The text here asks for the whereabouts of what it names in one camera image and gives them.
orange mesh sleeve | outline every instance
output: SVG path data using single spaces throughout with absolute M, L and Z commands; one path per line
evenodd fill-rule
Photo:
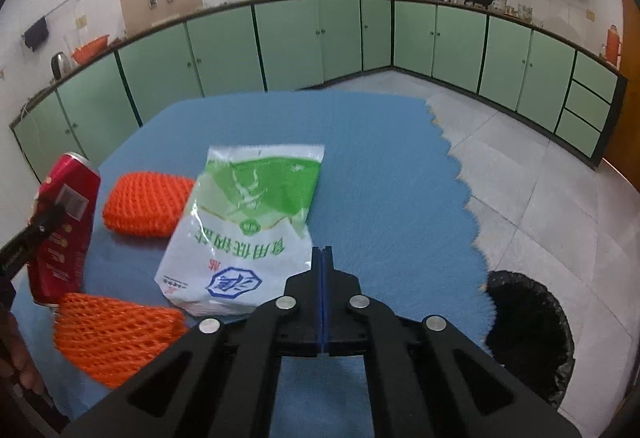
M 187 331 L 174 308 L 69 293 L 58 307 L 53 340 L 73 365 L 114 389 Z
M 104 225 L 121 234 L 169 238 L 194 183 L 190 178 L 169 174 L 125 174 L 118 179 L 104 205 Z

trash bin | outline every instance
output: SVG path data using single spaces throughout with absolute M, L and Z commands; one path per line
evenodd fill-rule
M 486 345 L 495 360 L 558 408 L 574 371 L 574 339 L 558 300 L 543 284 L 517 272 L 490 272 L 495 302 Z

blue tablecloth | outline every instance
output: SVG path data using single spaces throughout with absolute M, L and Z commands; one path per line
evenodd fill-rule
M 494 306 L 479 290 L 484 256 L 472 247 L 478 224 L 464 209 L 470 192 L 460 164 L 423 101 L 353 92 L 237 94 L 188 100 L 160 113 L 101 166 L 84 290 L 168 306 L 153 281 L 165 240 L 110 232 L 102 206 L 133 171 L 195 178 L 209 145 L 323 144 L 324 161 L 308 217 L 315 245 L 332 245 L 335 267 L 355 274 L 363 293 L 398 315 L 439 313 L 480 343 Z M 108 392 L 76 370 L 51 342 L 51 316 L 18 292 L 14 313 L 59 408 L 80 416 Z M 362 360 L 284 360 L 274 438 L 372 436 Z

red beverage can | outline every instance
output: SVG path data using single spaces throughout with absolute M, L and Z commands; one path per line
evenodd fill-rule
M 28 262 L 29 285 L 37 304 L 57 306 L 65 293 L 80 291 L 99 187 L 97 169 L 76 153 L 63 154 L 40 185 L 34 214 L 63 204 L 65 215 Z

power outlet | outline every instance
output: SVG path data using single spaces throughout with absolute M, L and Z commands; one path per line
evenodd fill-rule
M 80 30 L 86 26 L 86 14 L 76 18 L 76 28 Z

